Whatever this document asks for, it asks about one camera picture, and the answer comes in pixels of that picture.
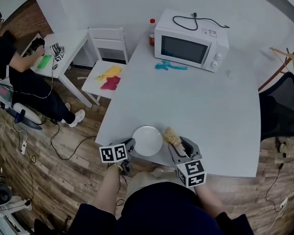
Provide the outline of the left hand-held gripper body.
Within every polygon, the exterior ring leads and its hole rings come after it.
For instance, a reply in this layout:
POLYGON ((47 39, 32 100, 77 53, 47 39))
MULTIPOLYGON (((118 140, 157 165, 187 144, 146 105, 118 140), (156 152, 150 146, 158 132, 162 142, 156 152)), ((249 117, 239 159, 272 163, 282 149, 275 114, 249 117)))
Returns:
POLYGON ((121 175, 132 176, 133 158, 132 152, 128 150, 128 143, 131 138, 124 140, 118 144, 110 144, 99 148, 102 163, 116 164, 121 167, 121 175))

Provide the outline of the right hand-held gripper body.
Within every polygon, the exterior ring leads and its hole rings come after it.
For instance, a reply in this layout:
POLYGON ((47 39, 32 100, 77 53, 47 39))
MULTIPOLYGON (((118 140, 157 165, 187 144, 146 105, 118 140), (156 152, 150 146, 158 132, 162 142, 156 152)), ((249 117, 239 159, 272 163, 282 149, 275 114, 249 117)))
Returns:
MULTIPOLYGON (((177 141, 177 144, 173 144, 169 141, 181 154, 181 138, 177 141)), ((200 153, 199 159, 183 158, 182 161, 173 161, 176 167, 178 178, 187 188, 193 188, 206 183, 206 172, 201 163, 202 155, 200 153)))

